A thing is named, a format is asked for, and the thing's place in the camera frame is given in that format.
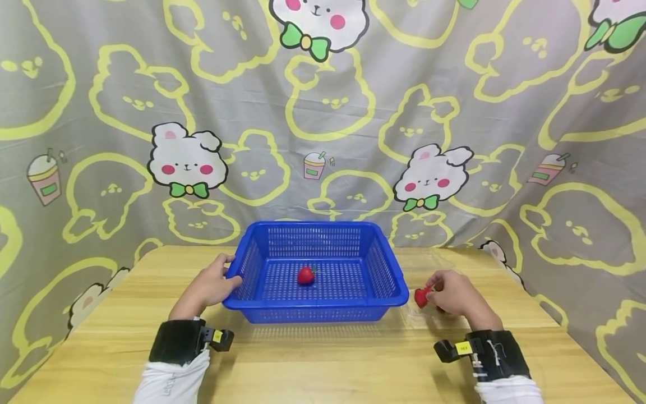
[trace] person's left hand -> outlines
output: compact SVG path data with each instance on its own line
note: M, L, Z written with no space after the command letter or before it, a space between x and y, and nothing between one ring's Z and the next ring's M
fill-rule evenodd
M193 317L199 317L207 307L221 303L239 287L242 284L241 277L224 277L228 270L225 264L234 259L234 255L219 254L208 267L200 271L172 308L168 320L192 320Z

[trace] wrist strap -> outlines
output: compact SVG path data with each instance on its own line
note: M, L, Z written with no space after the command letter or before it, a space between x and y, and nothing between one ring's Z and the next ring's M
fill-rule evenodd
M510 331L470 332L464 341L455 346L444 339L437 342L434 349L444 363L469 356L474 377L478 381L493 381L511 376L532 378L523 352Z
M162 323L152 344L149 362L186 365L209 344L217 352L226 352L233 342L234 333L206 327L206 321L172 320Z

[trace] cartoon drink cup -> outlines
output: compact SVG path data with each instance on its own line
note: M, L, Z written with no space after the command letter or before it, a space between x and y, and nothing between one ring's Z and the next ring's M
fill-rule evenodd
M27 169L27 178L44 206L61 196L61 178L51 149L36 157Z
M565 159L570 156L569 153L563 155L549 154L532 174L532 178L527 182L535 182L544 186L549 185L556 176L563 171L566 162Z
M309 153L303 160L303 176L308 180L319 180L325 168L325 152Z

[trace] hand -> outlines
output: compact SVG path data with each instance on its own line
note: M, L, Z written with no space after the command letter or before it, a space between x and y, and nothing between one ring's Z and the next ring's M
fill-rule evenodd
M435 288L426 298L429 302L454 315L463 315L473 331L502 330L503 322L469 278L453 270L435 272L426 281Z
M172 308L168 320L192 320L193 317L199 317L207 307L222 302L239 287L242 284L241 277L224 277L228 270L225 264L234 259L233 255L219 254L208 267L200 271Z

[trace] wooden table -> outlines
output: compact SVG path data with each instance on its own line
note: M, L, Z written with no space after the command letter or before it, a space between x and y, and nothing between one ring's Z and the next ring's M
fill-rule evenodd
M12 403L130 403L159 324L201 268L233 251L150 252ZM411 288L445 264L467 274L513 331L547 403L632 403L485 252L395 254ZM210 308L207 323L236 338L230 352L211 355L200 403L478 403L469 361L442 364L433 351L439 339L464 337L466 322L429 309L426 320L403 306L371 324L258 326Z

